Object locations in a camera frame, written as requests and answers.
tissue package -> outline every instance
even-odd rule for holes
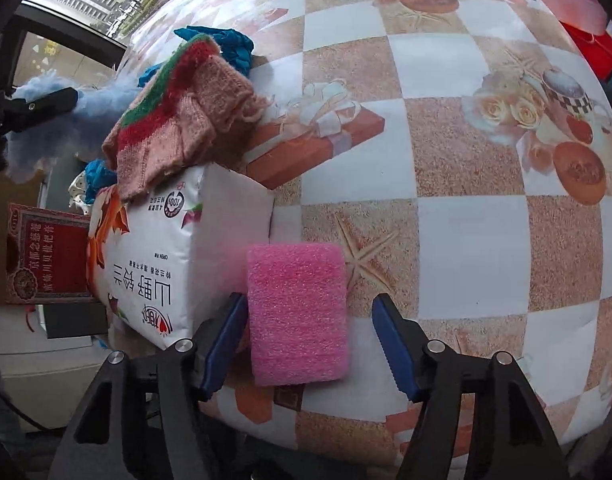
[[[107,311],[162,349],[190,337],[232,292],[246,252],[267,244],[273,195],[216,164],[187,168],[123,204],[103,189],[90,217],[88,287]]]

silver screw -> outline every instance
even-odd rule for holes
[[[123,360],[124,360],[124,352],[120,350],[115,350],[114,352],[110,352],[110,354],[108,355],[108,362],[112,365],[121,363]]]
[[[180,339],[175,343],[175,350],[178,352],[188,352],[193,347],[193,342],[190,339]]]
[[[508,352],[498,352],[496,355],[497,362],[501,365],[509,365],[513,362],[513,356]]]
[[[426,347],[433,354],[441,354],[444,350],[446,350],[446,345],[439,341],[439,339],[431,339]]]

blue fur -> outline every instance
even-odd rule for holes
[[[79,93],[75,109],[23,132],[6,134],[8,176],[17,183],[35,171],[50,171],[56,159],[77,155],[82,160],[103,157],[102,142],[141,91],[133,78],[120,77],[96,89],[59,77],[54,71],[33,77],[13,94],[32,101],[51,92],[73,87]]]

tablecloth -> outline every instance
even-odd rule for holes
[[[273,242],[336,242],[350,374],[257,388],[240,354],[201,408],[267,441],[397,465],[419,415],[369,318],[388,292],[429,337],[513,354],[560,442],[612,401],[612,110],[540,0],[171,0],[120,72],[185,25],[254,43],[273,106],[241,168],[276,188]],[[472,398],[455,446],[465,458]]]

sponge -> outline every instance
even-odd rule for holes
[[[249,248],[248,315],[255,384],[304,384],[346,375],[346,310],[346,269],[339,246]]]

